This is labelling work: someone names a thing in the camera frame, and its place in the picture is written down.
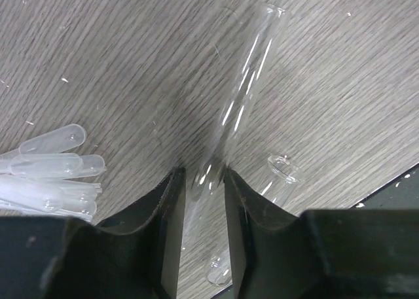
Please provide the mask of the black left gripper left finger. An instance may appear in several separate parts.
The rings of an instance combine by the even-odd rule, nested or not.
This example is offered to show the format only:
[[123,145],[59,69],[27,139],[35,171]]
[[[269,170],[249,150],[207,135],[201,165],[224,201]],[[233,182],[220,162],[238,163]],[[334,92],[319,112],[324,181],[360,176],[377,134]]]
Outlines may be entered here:
[[1,218],[2,298],[175,298],[186,171],[93,225],[74,217]]

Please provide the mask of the clear glass test tube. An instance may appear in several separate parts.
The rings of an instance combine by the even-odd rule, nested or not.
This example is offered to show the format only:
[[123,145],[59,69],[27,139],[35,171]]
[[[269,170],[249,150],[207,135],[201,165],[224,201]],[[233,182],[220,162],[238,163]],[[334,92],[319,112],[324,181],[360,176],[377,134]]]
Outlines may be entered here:
[[259,95],[266,65],[287,25],[287,12],[263,3],[254,7],[240,32],[234,76],[228,82],[222,103],[211,125],[204,155],[189,191],[183,247],[196,245],[198,235],[210,225],[210,213],[219,206],[219,187],[232,162],[241,135]]
[[256,191],[278,207],[284,207],[293,191],[304,181],[302,171],[287,156],[270,155]]

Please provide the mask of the bundle of plastic pipettes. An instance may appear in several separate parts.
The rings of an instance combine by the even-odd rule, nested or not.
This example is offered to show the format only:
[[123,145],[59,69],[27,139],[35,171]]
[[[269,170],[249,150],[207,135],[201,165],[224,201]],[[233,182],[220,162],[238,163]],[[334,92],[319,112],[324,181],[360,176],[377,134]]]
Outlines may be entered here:
[[97,211],[99,183],[87,183],[107,169],[97,154],[72,150],[87,137],[69,124],[28,139],[1,155],[1,208],[25,215],[76,217],[90,222]]

